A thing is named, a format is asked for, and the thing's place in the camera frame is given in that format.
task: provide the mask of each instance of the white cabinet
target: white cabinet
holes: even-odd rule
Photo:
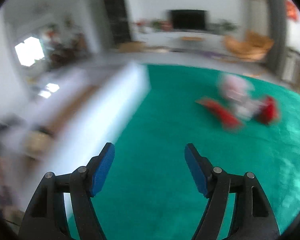
[[[183,41],[181,37],[200,37],[202,41]],[[223,47],[223,36],[210,33],[191,32],[156,32],[133,33],[134,41],[145,42],[147,46],[166,46],[172,49],[201,49],[226,53]]]

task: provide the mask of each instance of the tv stand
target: tv stand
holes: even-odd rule
[[[193,49],[189,46],[190,42],[183,40],[196,39],[195,49],[204,51],[213,51],[220,54],[228,55],[229,53],[223,46],[223,36],[208,32],[156,32],[156,33],[137,33],[132,34],[133,41],[145,42],[148,47],[165,46],[170,49]]]
[[[207,30],[174,29],[173,32],[211,34],[211,32]]]

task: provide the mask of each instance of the teal rug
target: teal rug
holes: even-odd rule
[[[199,194],[184,160],[193,143],[202,156],[228,173],[252,171],[261,183],[282,232],[300,210],[300,96],[250,80],[254,97],[278,100],[281,121],[270,127],[248,122],[236,133],[194,101],[220,100],[220,71],[149,65],[152,90],[115,144],[115,158],[102,191],[92,200],[108,240],[187,240],[207,200]],[[219,236],[227,236],[234,194]],[[79,239],[74,218],[69,226]]]

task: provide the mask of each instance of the door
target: door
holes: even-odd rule
[[[114,44],[131,41],[124,0],[104,0]]]

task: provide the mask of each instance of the red decoration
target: red decoration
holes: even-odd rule
[[[228,110],[226,110],[217,101],[205,98],[200,101],[200,104],[205,106],[212,114],[214,114],[222,123],[222,126],[227,129],[235,129],[242,125],[242,123]]]
[[[257,120],[268,125],[279,120],[280,117],[275,99],[271,96],[267,96],[263,103],[264,106],[262,107],[260,114],[257,116]]]
[[[145,26],[145,25],[146,25],[146,21],[145,21],[145,20],[140,20],[140,21],[136,22],[136,25],[137,25],[138,27]]]
[[[172,24],[169,22],[169,21],[161,21],[161,29],[164,31],[164,32],[170,32],[172,31]]]
[[[298,9],[290,0],[285,0],[288,19],[298,21]]]

